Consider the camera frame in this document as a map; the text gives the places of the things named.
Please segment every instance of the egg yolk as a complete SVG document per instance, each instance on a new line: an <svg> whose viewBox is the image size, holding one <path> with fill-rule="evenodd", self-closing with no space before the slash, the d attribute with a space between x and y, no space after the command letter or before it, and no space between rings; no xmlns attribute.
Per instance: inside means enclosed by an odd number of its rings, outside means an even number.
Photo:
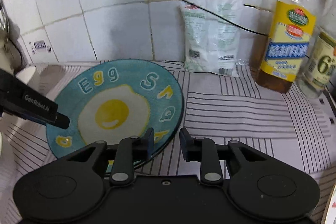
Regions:
<svg viewBox="0 0 336 224"><path fill-rule="evenodd" d="M98 108L95 121L102 129L114 129L126 121L128 113L128 106L123 101L108 100Z"/></svg>

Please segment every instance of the plastic packet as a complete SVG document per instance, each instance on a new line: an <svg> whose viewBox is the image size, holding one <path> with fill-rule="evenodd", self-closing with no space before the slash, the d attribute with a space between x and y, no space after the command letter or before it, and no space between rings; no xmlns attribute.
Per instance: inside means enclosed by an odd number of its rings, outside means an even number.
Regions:
<svg viewBox="0 0 336 224"><path fill-rule="evenodd" d="M243 0L190 0L239 24ZM239 29L193 5L181 6L185 22L184 67L238 77Z"/></svg>

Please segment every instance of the silver bolt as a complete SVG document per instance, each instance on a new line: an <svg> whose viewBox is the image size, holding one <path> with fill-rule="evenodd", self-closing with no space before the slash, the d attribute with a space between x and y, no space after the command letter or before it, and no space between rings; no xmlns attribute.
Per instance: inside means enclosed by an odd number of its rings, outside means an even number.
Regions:
<svg viewBox="0 0 336 224"><path fill-rule="evenodd" d="M204 178L208 181L217 181L221 179L221 175L217 173L206 173Z"/></svg>
<svg viewBox="0 0 336 224"><path fill-rule="evenodd" d="M126 173L115 173L112 179L115 181L125 181L128 179L128 175Z"/></svg>

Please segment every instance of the plastic bottle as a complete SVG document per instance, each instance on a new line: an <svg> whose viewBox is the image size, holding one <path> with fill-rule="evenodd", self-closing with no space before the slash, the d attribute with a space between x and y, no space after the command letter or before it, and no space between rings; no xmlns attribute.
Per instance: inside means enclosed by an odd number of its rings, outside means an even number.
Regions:
<svg viewBox="0 0 336 224"><path fill-rule="evenodd" d="M309 98L317 98L336 68L336 0L321 20L320 35L316 39L303 74L298 78L300 90Z"/></svg>
<svg viewBox="0 0 336 224"><path fill-rule="evenodd" d="M269 0L273 22L256 83L286 93L306 55L318 13L317 0Z"/></svg>

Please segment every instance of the fried egg illustration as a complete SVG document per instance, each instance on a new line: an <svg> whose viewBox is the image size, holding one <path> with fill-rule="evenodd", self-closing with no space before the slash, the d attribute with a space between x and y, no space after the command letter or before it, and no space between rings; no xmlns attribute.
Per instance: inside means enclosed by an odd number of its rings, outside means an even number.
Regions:
<svg viewBox="0 0 336 224"><path fill-rule="evenodd" d="M146 130L149 116L147 99L129 85L120 85L91 98L79 114L78 129L87 144L97 140L118 144Z"/></svg>

